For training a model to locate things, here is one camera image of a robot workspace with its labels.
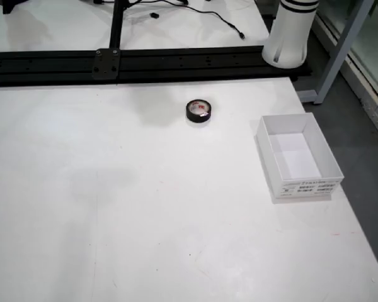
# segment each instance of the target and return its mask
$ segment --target white cardboard box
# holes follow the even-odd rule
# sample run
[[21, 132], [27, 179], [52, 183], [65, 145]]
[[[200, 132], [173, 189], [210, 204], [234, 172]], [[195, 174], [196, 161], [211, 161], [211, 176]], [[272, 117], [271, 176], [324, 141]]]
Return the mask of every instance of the white cardboard box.
[[312, 113], [262, 116], [256, 137], [276, 198], [327, 196], [343, 180]]

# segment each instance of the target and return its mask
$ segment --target black cable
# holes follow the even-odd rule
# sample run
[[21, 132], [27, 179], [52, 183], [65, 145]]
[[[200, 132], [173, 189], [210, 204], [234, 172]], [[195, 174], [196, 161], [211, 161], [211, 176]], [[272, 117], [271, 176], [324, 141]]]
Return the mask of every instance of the black cable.
[[[130, 3], [129, 5], [129, 8], [131, 8], [132, 6], [136, 5], [136, 4], [142, 4], [142, 3], [157, 3], [157, 2], [165, 2], [165, 3], [168, 3], [170, 5], [173, 5], [173, 6], [177, 6], [179, 8], [188, 8], [188, 9], [191, 9], [192, 11], [196, 11], [197, 13], [200, 13], [200, 14], [214, 14], [216, 15], [218, 18], [220, 18], [221, 21], [223, 21], [226, 25], [228, 25], [229, 27], [231, 27], [233, 30], [237, 31], [238, 32], [238, 35], [239, 37], [244, 40], [245, 39], [245, 35], [244, 33], [240, 32], [240, 30], [238, 28], [236, 28], [235, 25], [233, 25], [232, 23], [228, 22], [227, 20], [225, 20], [219, 13], [216, 13], [215, 11], [199, 11], [198, 9], [195, 9], [195, 8], [192, 8], [190, 6], [188, 6], [188, 0], [178, 0], [186, 5], [183, 5], [183, 4], [175, 4], [175, 3], [172, 3], [172, 2], [169, 2], [168, 0], [152, 0], [152, 1], [143, 1], [143, 0], [137, 0], [136, 2], [133, 2], [133, 3]], [[103, 1], [103, 3], [114, 3], [114, 1]]]

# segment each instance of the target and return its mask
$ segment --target white table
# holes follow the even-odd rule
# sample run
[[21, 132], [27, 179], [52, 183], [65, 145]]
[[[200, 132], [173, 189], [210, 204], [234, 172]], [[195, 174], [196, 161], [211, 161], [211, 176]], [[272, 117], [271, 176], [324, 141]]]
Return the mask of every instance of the white table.
[[[109, 47], [113, 5], [91, 3], [29, 0], [4, 16], [0, 7], [0, 52]], [[218, 12], [246, 39], [242, 41], [236, 31], [214, 15], [156, 3], [137, 5], [125, 12], [120, 48], [250, 46], [262, 45], [268, 37], [253, 0], [190, 0], [190, 6]], [[152, 19], [149, 14], [153, 12], [160, 17]]]
[[341, 188], [272, 202], [255, 125], [301, 112], [288, 79], [0, 89], [0, 301], [378, 301]]

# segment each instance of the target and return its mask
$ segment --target black band on robot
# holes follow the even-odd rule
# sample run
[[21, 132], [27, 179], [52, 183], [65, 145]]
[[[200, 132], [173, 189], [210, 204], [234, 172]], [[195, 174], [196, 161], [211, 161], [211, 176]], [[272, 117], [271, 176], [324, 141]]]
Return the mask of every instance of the black band on robot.
[[212, 105], [203, 99], [194, 99], [186, 106], [186, 117], [194, 123], [204, 123], [212, 116]]
[[290, 6], [287, 6], [283, 3], [283, 1], [280, 2], [280, 5], [283, 6], [287, 11], [292, 11], [293, 13], [299, 13], [299, 14], [307, 14], [315, 11], [317, 8], [311, 8], [311, 9], [297, 9], [297, 8], [291, 8]]
[[288, 2], [290, 4], [294, 4], [294, 5], [298, 5], [298, 6], [315, 6], [319, 3], [319, 0], [314, 1], [314, 2], [299, 2], [299, 1], [296, 1], [296, 0], [285, 0], [285, 2]]

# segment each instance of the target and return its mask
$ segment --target roll of tape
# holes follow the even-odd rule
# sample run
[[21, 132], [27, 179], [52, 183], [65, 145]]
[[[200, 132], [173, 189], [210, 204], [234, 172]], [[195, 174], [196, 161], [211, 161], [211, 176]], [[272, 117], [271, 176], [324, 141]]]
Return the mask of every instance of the roll of tape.
[[194, 99], [186, 106], [186, 117], [194, 123], [204, 123], [212, 115], [212, 105], [203, 99]]

